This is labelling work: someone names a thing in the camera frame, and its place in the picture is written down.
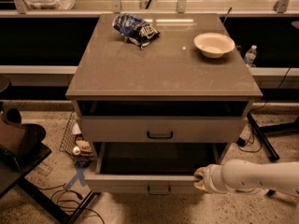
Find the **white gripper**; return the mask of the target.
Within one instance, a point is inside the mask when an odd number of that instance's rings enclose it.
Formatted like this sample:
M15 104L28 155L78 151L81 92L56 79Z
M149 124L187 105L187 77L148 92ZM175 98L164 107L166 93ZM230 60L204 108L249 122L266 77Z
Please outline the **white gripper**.
M194 172L194 177L197 182L194 182L194 186L197 189L209 191L213 193L226 193L224 181L221 176L222 166L216 164L210 164L206 168L200 167Z

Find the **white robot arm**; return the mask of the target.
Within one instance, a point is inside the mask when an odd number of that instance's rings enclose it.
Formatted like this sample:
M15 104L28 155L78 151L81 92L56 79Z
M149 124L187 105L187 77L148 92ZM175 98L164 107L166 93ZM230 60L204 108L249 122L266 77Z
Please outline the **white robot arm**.
M263 189L299 196L299 162L257 164L230 160L194 172L194 186L210 193L257 194Z

